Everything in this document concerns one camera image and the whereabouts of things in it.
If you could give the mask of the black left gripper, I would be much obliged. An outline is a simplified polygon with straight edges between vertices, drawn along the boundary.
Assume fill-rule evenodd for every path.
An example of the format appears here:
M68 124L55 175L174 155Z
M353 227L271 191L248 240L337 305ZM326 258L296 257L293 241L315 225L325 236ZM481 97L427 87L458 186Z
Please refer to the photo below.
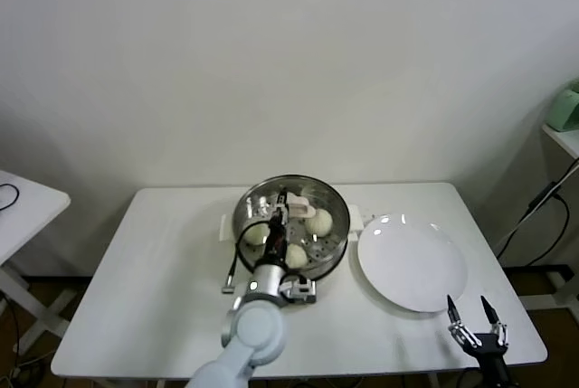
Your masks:
M282 188L280 199L271 210L269 221L269 235L266 239L263 259L266 264L286 267L286 255L288 248L286 224L289 219L290 208L288 203L288 191Z

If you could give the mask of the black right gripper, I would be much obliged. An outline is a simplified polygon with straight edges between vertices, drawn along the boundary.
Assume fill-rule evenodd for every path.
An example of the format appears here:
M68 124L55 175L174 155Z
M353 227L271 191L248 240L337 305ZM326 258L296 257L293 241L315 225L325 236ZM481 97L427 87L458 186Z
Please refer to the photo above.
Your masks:
M508 370L504 355L508 350L508 327L498 317L489 301L480 297L485 315L490 323L491 334L473 334L462 322L460 313L450 295L447 296L449 331L453 339L465 346L465 353L479 364L482 376L480 387L508 388L518 387Z

